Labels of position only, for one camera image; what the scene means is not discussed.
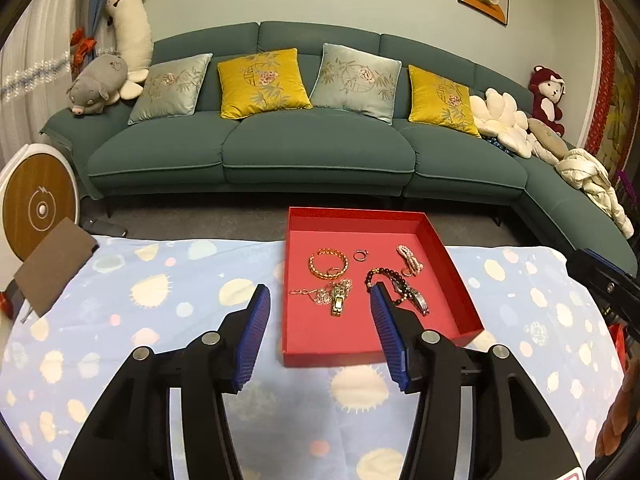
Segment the silver bolt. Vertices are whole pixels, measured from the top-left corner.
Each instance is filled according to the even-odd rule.
[[[147,357],[149,357],[149,348],[146,346],[140,346],[133,351],[133,358],[136,361],[144,361]]]
[[[435,345],[438,341],[440,341],[440,334],[434,332],[433,330],[425,330],[424,332],[422,332],[422,340],[425,343]]]
[[[496,345],[494,346],[494,355],[498,359],[506,359],[509,357],[509,349],[506,346]]]
[[[218,341],[220,341],[220,334],[218,332],[207,332],[202,335],[201,341],[205,345],[215,345]]]

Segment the sofa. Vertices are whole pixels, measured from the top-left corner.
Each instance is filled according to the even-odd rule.
[[[392,125],[360,114],[279,110],[220,118],[218,62],[295,47],[308,94],[322,44],[402,62]],[[439,198],[510,206],[541,243],[568,254],[589,248],[636,275],[636,258],[615,224],[543,161],[509,156],[442,126],[410,123],[413,64],[469,87],[509,92],[530,113],[533,95],[468,59],[418,41],[356,28],[262,22],[207,28],[157,41],[153,63],[212,53],[192,116],[127,126],[131,104],[101,115],[53,115],[42,132],[74,167],[93,199],[164,192],[327,192]]]

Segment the sofa backrest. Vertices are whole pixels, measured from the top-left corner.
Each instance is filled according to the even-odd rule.
[[[341,44],[378,56],[398,59],[402,70],[396,91],[394,117],[406,119],[411,112],[411,83],[407,67],[412,64],[469,87],[471,94],[484,98],[488,88],[508,92],[518,107],[531,113],[533,94],[515,81],[446,50],[389,34],[376,34],[359,28],[303,22],[240,23],[205,28],[156,41],[153,63],[213,54],[204,78],[196,111],[220,110],[222,90],[218,63],[233,57],[295,47],[300,75],[311,94],[318,77],[324,43]]]

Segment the wooden circular panel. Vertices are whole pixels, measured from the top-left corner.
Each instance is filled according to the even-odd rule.
[[[2,222],[9,246],[24,261],[65,216],[72,222],[76,220],[71,176],[52,155],[29,156],[9,177],[2,202]]]

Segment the pink dot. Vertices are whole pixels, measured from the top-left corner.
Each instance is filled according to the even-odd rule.
[[[329,453],[329,443],[326,440],[314,440],[309,444],[309,453],[317,457],[326,456]]]

